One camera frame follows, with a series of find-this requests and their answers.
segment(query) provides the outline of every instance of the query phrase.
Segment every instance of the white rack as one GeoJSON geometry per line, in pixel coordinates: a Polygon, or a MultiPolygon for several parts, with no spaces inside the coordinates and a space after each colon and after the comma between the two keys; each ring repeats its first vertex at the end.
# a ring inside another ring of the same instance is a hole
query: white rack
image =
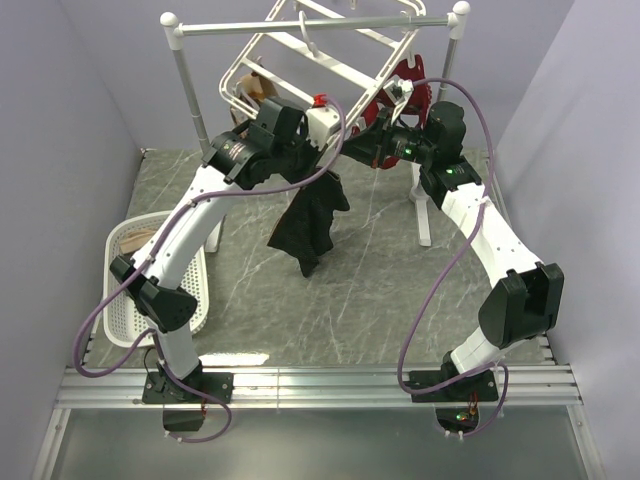
{"type": "MultiPolygon", "coordinates": [[[[417,34],[417,29],[425,26],[445,26],[449,31],[449,45],[447,55],[443,67],[442,77],[449,78],[451,66],[455,56],[456,46],[462,38],[466,25],[467,15],[469,13],[469,4],[467,2],[458,2],[454,5],[453,11],[443,17],[428,17],[426,8],[421,0],[393,0],[399,4],[401,8],[406,10],[400,12],[397,17],[365,17],[365,18],[346,18],[339,13],[320,5],[314,0],[277,0],[264,22],[250,23],[233,23],[233,24],[201,24],[201,25],[185,25],[178,22],[178,18],[170,12],[164,13],[160,18],[160,23],[165,29],[169,47],[173,50],[174,58],[180,78],[189,102],[191,116],[198,134],[200,147],[204,152],[210,148],[209,137],[202,119],[200,107],[198,105],[197,96],[187,62],[183,52],[183,39],[188,36],[197,35],[219,35],[231,33],[254,33],[249,43],[240,52],[235,61],[231,64],[227,72],[220,80],[219,91],[222,98],[231,106],[246,114],[250,118],[256,118],[258,112],[251,105],[242,102],[235,95],[235,85],[232,79],[237,78],[241,68],[249,68],[263,77],[267,78],[278,87],[291,93],[298,98],[303,104],[309,107],[313,104],[313,95],[305,92],[301,88],[288,82],[280,75],[259,65],[255,61],[255,49],[264,37],[268,37],[293,53],[306,58],[307,60],[325,68],[327,71],[338,75],[360,89],[363,93],[355,104],[348,110],[346,114],[347,129],[356,122],[362,115],[365,108],[374,99],[375,95],[385,87],[385,83],[389,79],[394,67],[403,59],[407,58],[412,63],[413,55],[411,53],[411,44],[417,34]],[[299,21],[277,21],[276,18],[281,17],[281,13],[285,6],[289,4],[299,12],[299,21]],[[324,18],[319,20],[307,20],[306,14],[301,9],[306,7],[322,15],[324,18]],[[383,27],[401,27],[403,36],[401,40],[394,40],[372,28],[383,27]],[[366,75],[356,68],[343,63],[334,57],[322,52],[314,42],[311,41],[309,32],[314,30],[331,30],[346,29],[355,30],[371,41],[377,42],[389,49],[389,55],[386,57],[381,68],[375,77],[366,75]],[[289,32],[301,31],[303,40],[296,38],[289,32]]],[[[351,1],[352,10],[356,8],[354,0],[351,1]]],[[[446,85],[441,84],[438,91],[438,100],[444,99],[446,85]]],[[[408,96],[399,100],[396,106],[396,114],[402,110],[402,102],[406,103],[408,96]]],[[[431,236],[429,231],[429,219],[427,215],[428,196],[420,186],[419,168],[414,165],[412,168],[412,189],[409,198],[415,202],[416,216],[418,220],[419,243],[423,246],[431,245],[431,236]]],[[[217,244],[220,229],[217,228],[212,233],[207,244],[217,244]]]]}

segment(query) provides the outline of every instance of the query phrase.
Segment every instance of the plastic basket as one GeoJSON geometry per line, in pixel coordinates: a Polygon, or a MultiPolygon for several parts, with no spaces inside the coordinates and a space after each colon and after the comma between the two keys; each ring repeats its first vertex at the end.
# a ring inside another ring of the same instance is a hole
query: plastic basket
{"type": "MultiPolygon", "coordinates": [[[[157,229],[171,212],[156,212],[131,218],[114,228],[109,237],[104,253],[104,283],[103,298],[114,291],[118,282],[109,272],[111,261],[120,254],[120,240],[129,232],[143,228],[157,229]]],[[[198,333],[207,321],[209,311],[209,288],[207,282],[207,267],[204,249],[200,248],[191,260],[189,268],[182,279],[182,288],[198,300],[198,309],[191,317],[191,333],[198,333]]],[[[148,328],[145,318],[136,310],[133,300],[126,295],[118,295],[102,312],[102,323],[107,338],[119,347],[130,347],[134,340],[148,328]]],[[[139,347],[153,344],[152,339],[145,338],[139,347]]]]}

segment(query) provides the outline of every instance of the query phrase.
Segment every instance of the black cloth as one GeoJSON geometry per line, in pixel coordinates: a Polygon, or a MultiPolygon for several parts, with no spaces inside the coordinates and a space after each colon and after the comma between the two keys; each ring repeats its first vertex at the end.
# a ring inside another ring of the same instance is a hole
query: black cloth
{"type": "Polygon", "coordinates": [[[268,246],[282,250],[300,263],[307,278],[319,265],[319,256],[333,248],[329,229],[333,212],[349,211],[337,173],[327,171],[318,180],[300,189],[276,224],[268,246]]]}

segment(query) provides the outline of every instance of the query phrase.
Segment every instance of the red clip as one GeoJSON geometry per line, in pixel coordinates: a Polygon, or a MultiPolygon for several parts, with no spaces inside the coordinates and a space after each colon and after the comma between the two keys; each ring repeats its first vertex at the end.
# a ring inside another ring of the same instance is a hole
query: red clip
{"type": "Polygon", "coordinates": [[[311,108],[326,107],[327,106],[327,94],[319,93],[313,96],[313,105],[311,108]]]}

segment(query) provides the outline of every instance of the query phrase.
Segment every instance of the gray marble surface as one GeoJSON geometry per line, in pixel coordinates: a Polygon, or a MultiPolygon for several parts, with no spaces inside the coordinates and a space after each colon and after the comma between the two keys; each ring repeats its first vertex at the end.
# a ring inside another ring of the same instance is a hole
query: gray marble surface
{"type": "MultiPolygon", "coordinates": [[[[129,216],[170,210],[191,182],[200,155],[150,151],[142,163],[129,216]]],[[[486,175],[478,152],[468,159],[486,175]]],[[[429,287],[462,245],[463,236],[429,204],[433,246],[417,242],[415,208],[408,200],[408,164],[381,171],[341,158],[349,212],[336,212],[335,247],[309,279],[297,261],[267,247],[293,193],[252,197],[227,216],[219,251],[207,254],[210,307],[194,336],[208,364],[392,364],[429,287]]],[[[282,182],[272,179],[271,183],[282,182]]],[[[429,306],[412,343],[410,362],[440,362],[477,326],[489,293],[479,260],[467,253],[429,306]]],[[[123,354],[102,325],[88,356],[91,367],[108,366],[123,354]]],[[[509,355],[513,363],[543,360],[537,342],[509,355]]],[[[142,366],[136,352],[127,366],[142,366]]]]}

